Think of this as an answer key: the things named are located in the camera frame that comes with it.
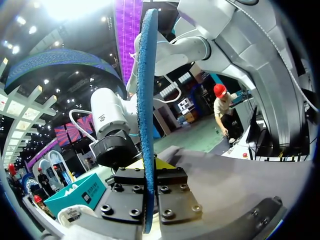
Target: man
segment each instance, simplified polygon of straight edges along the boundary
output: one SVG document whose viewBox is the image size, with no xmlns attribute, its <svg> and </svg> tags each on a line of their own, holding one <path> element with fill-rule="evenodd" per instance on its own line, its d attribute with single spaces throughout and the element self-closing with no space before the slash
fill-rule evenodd
<svg viewBox="0 0 320 240">
<path fill-rule="evenodd" d="M 63 186 L 66 187 L 68 186 L 66 179 L 64 177 L 64 175 L 62 174 L 62 171 L 59 167 L 57 167 L 56 165 L 54 165 L 54 170 L 56 171 L 56 174 L 58 175 L 60 181 L 62 182 Z"/>
<path fill-rule="evenodd" d="M 51 197 L 52 195 L 55 194 L 55 191 L 53 191 L 53 189 L 51 188 L 47 175 L 45 175 L 42 172 L 41 167 L 38 168 L 38 172 L 39 172 L 39 175 L 38 175 L 39 184 L 46 191 L 46 193 Z"/>
<path fill-rule="evenodd" d="M 229 139 L 229 143 L 232 144 L 237 138 L 237 131 L 233 127 L 233 122 L 237 121 L 237 118 L 233 109 L 230 109 L 230 105 L 232 101 L 237 98 L 237 94 L 230 94 L 222 84 L 216 84 L 213 91 L 216 96 L 213 104 L 216 123 L 221 128 L 222 134 L 226 136 Z"/>
<path fill-rule="evenodd" d="M 25 194 L 24 194 L 24 188 L 22 184 L 19 182 L 19 180 L 16 179 L 15 176 L 11 175 L 9 171 L 5 170 L 5 172 L 6 172 L 6 179 L 16 197 L 17 202 L 19 203 L 20 207 L 24 208 L 25 205 L 22 201 L 22 198 L 24 197 Z"/>
</svg>

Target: green floor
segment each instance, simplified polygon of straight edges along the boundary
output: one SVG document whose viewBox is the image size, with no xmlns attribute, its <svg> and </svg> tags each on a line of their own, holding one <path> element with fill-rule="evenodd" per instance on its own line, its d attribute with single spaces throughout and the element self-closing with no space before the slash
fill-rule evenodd
<svg viewBox="0 0 320 240">
<path fill-rule="evenodd" d="M 221 130 L 212 115 L 155 140 L 153 147 L 156 154 L 172 145 L 208 153 L 221 142 L 222 138 Z"/>
</svg>

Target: teal box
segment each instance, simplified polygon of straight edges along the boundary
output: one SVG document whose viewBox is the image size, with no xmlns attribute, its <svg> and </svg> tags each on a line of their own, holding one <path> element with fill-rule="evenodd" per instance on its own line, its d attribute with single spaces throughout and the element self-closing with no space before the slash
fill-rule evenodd
<svg viewBox="0 0 320 240">
<path fill-rule="evenodd" d="M 66 190 L 72 188 L 73 184 L 76 184 L 78 187 L 65 196 Z M 105 191 L 105 185 L 98 175 L 94 173 L 69 184 L 45 200 L 44 203 L 55 217 L 58 217 L 60 210 L 78 204 L 86 205 L 94 210 Z"/>
</svg>

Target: white cable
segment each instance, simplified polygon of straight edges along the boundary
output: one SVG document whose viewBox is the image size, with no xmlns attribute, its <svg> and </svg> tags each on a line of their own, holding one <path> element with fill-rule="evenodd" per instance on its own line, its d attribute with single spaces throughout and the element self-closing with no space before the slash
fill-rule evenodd
<svg viewBox="0 0 320 240">
<path fill-rule="evenodd" d="M 135 54 L 135 53 L 134 53 L 134 54 L 131 54 L 130 57 L 132 57 L 132 58 L 134 59 L 134 61 L 136 61 L 136 54 Z M 178 94 L 178 96 L 177 96 L 175 99 L 169 100 L 169 101 L 163 101 L 163 100 L 158 99 L 158 98 L 154 98 L 154 100 L 159 101 L 159 102 L 161 102 L 161 103 L 163 103 L 163 104 L 174 103 L 175 101 L 177 101 L 177 100 L 181 97 L 182 92 L 181 92 L 180 88 L 179 88 L 178 86 L 176 86 L 176 84 L 174 84 L 167 75 L 164 75 L 164 77 L 165 77 L 165 79 L 168 80 L 169 83 L 171 83 L 171 84 L 178 90 L 179 94 Z"/>
<path fill-rule="evenodd" d="M 179 94 L 175 99 L 172 99 L 172 100 L 169 100 L 169 101 L 163 101 L 163 100 L 158 99 L 158 98 L 154 98 L 154 100 L 157 100 L 157 101 L 159 101 L 161 103 L 164 103 L 164 104 L 174 103 L 175 101 L 177 101 L 181 97 L 182 92 L 181 92 L 180 88 L 178 86 L 176 86 L 176 84 L 174 84 L 167 75 L 164 75 L 164 77 L 165 77 L 165 79 L 168 80 L 169 83 L 171 83 L 175 87 L 175 89 L 178 90 Z"/>
<path fill-rule="evenodd" d="M 275 44 L 275 42 L 271 39 L 271 37 L 269 36 L 269 34 L 262 28 L 262 26 L 249 14 L 247 13 L 245 10 L 243 10 L 241 7 L 239 7 L 238 5 L 236 5 L 235 3 L 231 2 L 230 0 L 226 0 L 228 3 L 230 3 L 231 5 L 233 5 L 235 8 L 239 9 L 240 11 L 242 11 L 245 15 L 247 15 L 262 31 L 263 33 L 267 36 L 267 38 L 270 40 L 270 42 L 272 43 L 272 45 L 274 46 L 274 48 L 276 49 L 276 51 L 278 52 L 278 54 L 280 55 L 286 69 L 289 72 L 289 75 L 292 79 L 292 81 L 295 83 L 296 87 L 298 88 L 299 92 L 301 93 L 301 95 L 303 96 L 303 98 L 306 100 L 306 102 L 310 105 L 310 107 L 313 108 L 313 110 L 315 110 L 316 112 L 319 112 L 319 110 L 309 101 L 309 99 L 307 98 L 307 96 L 304 94 L 304 92 L 302 91 L 302 89 L 300 88 L 299 84 L 297 83 L 295 76 L 293 75 L 293 73 L 291 72 L 291 70 L 289 69 L 288 64 L 286 63 L 284 57 L 282 56 L 279 48 L 277 47 L 277 45 Z"/>
<path fill-rule="evenodd" d="M 78 123 L 76 123 L 76 121 L 74 120 L 74 117 L 72 116 L 73 113 L 91 114 L 91 112 L 90 111 L 86 111 L 86 110 L 81 110 L 81 109 L 72 109 L 72 110 L 69 111 L 69 118 L 70 118 L 71 122 L 75 125 L 75 127 L 77 129 L 79 129 L 80 132 L 82 132 L 84 135 L 86 135 L 92 142 L 96 142 L 97 140 L 93 136 L 91 136 L 82 127 L 80 127 L 78 125 Z"/>
<path fill-rule="evenodd" d="M 175 43 L 176 41 L 178 41 L 179 39 L 183 38 L 185 35 L 188 35 L 188 34 L 193 33 L 193 32 L 195 32 L 195 31 L 198 31 L 198 29 L 193 29 L 193 30 L 191 30 L 191 31 L 187 31 L 187 32 L 185 32 L 185 33 L 177 36 L 175 39 L 173 39 L 173 40 L 170 41 L 169 43 L 170 43 L 170 44 L 173 44 L 173 43 Z"/>
</svg>

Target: white shirt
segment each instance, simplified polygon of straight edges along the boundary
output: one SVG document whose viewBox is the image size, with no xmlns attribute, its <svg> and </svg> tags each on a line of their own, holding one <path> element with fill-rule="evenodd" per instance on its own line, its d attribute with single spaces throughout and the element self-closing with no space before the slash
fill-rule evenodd
<svg viewBox="0 0 320 240">
<path fill-rule="evenodd" d="M 229 92 L 227 92 L 226 94 L 228 98 L 225 102 L 222 101 L 220 98 L 216 98 L 214 100 L 213 110 L 214 110 L 215 117 L 222 118 L 223 115 L 230 114 L 229 106 L 232 103 L 232 101 L 237 98 L 237 94 L 236 93 L 230 94 Z"/>
</svg>

